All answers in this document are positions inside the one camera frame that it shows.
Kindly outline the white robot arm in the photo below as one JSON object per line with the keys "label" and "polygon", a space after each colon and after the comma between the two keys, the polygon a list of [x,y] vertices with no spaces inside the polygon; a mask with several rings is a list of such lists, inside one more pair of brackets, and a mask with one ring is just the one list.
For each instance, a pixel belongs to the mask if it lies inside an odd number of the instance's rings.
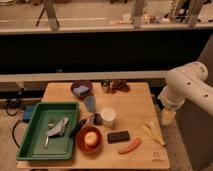
{"label": "white robot arm", "polygon": [[158,96],[169,110],[178,110],[188,99],[213,117],[213,87],[207,85],[208,69],[201,62],[190,62],[166,73],[166,86]]}

